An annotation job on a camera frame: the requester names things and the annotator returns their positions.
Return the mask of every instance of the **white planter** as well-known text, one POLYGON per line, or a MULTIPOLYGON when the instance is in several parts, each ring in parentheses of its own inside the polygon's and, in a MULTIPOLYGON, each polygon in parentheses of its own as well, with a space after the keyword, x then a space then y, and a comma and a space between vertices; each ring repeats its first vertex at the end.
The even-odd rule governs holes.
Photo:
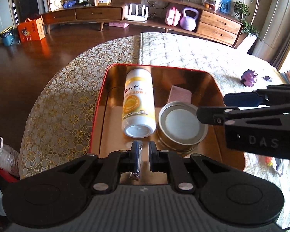
POLYGON ((256 35, 248 35, 236 49, 240 52, 247 53, 256 39, 256 35))

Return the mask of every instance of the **gray ribbed surface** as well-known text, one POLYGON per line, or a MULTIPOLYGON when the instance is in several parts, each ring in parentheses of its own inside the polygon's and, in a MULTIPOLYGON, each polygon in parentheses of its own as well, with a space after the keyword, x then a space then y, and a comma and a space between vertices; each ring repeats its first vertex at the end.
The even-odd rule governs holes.
POLYGON ((7 232, 282 232, 277 225, 236 228, 206 214, 191 195, 178 194, 169 185, 119 185, 115 192, 92 199, 71 222, 31 229, 12 224, 7 232))

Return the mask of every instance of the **wooden floor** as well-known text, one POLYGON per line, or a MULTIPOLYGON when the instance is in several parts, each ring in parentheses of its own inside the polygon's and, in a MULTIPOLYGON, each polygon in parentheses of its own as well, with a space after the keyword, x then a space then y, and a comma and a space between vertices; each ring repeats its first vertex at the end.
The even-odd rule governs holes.
POLYGON ((82 52, 109 40, 164 32, 163 29, 129 25, 127 28, 100 24, 62 25, 45 41, 0 45, 0 136, 5 144, 20 150, 27 117, 37 97, 51 78, 82 52))

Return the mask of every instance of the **pink eraser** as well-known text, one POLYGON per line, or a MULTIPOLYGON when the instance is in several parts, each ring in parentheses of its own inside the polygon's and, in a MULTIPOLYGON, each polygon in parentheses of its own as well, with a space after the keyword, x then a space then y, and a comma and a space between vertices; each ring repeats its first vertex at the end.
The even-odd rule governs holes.
POLYGON ((192 97, 191 91, 172 85, 168 103, 173 101, 191 103, 191 97, 192 97))

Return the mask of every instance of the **kettlebell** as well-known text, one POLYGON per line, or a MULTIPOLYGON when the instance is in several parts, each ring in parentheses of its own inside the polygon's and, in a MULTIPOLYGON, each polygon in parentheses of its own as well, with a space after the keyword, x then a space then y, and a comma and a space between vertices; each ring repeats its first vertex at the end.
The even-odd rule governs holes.
POLYGON ((196 27, 195 20, 198 18, 198 16, 199 16, 199 12, 196 9, 184 8, 183 9, 183 17, 181 18, 179 24, 183 29, 188 30, 188 31, 193 31, 196 27), (186 15, 186 10, 190 10, 190 11, 195 12, 196 16, 194 18, 188 17, 186 15))

